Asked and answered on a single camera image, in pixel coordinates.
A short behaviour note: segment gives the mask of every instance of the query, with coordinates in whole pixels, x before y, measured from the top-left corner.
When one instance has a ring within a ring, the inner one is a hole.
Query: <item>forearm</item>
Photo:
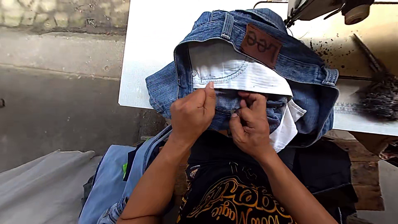
[[[162,214],[172,197],[179,163],[189,148],[170,136],[140,178],[119,220]]]
[[[297,223],[335,224],[336,221],[286,167],[275,151],[257,158],[268,176],[274,197]]]

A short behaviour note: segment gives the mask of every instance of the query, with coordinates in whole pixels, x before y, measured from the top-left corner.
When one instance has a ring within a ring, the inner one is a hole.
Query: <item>blue denim jeans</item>
[[[230,43],[235,51],[245,54],[241,52],[240,47],[248,23],[252,23],[282,43],[275,71],[288,81],[294,102],[307,110],[307,113],[296,122],[298,134],[288,146],[307,147],[333,126],[333,105],[338,97],[335,86],[338,70],[329,69],[319,55],[299,40],[289,36],[282,18],[270,9],[231,12],[217,10],[202,13],[194,23],[192,31],[174,49],[174,62],[146,78],[150,103],[157,112],[166,118],[171,118],[171,103],[195,90],[188,43],[220,39]],[[227,128],[230,110],[239,108],[239,100],[236,91],[219,90],[216,114],[210,128],[217,130]],[[277,98],[275,102],[284,103],[284,99]],[[278,106],[273,110],[270,107],[273,111],[267,110],[271,131],[274,126],[279,125],[276,121],[280,117],[277,108]]]
[[[93,188],[80,214],[79,224],[115,224],[127,201],[148,167],[154,148],[171,133],[166,127],[137,149],[127,181],[123,181],[123,164],[135,147],[111,145],[94,175]]]

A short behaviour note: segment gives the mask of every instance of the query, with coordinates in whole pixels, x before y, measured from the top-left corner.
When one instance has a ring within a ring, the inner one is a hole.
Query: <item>sewing machine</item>
[[[359,23],[369,16],[370,5],[375,0],[289,0],[286,26],[296,20],[312,20],[329,13],[324,19],[341,11],[346,25]]]

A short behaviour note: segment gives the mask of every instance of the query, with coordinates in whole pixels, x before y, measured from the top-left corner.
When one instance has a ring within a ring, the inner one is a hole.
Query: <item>person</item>
[[[207,130],[216,106],[212,82],[172,104],[173,131],[118,224],[160,222],[180,161],[190,149],[188,189],[177,223],[336,223],[270,146],[266,97],[239,95],[240,109],[229,121],[232,139]]]

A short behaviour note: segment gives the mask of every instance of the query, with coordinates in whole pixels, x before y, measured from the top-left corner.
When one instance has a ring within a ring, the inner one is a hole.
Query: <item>green tag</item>
[[[123,179],[126,176],[126,171],[127,171],[127,163],[123,164]]]

